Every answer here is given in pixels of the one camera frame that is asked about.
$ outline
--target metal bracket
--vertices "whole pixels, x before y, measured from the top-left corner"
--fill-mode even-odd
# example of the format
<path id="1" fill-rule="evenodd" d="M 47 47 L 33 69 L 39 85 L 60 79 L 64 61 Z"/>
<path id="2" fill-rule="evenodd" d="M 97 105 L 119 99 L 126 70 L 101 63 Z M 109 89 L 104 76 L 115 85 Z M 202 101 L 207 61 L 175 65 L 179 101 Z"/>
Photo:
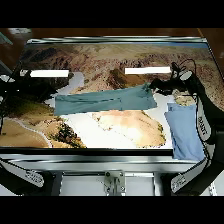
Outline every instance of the metal bracket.
<path id="1" fill-rule="evenodd" d="M 122 170 L 105 172 L 104 191 L 107 196 L 125 196 L 125 172 Z"/>

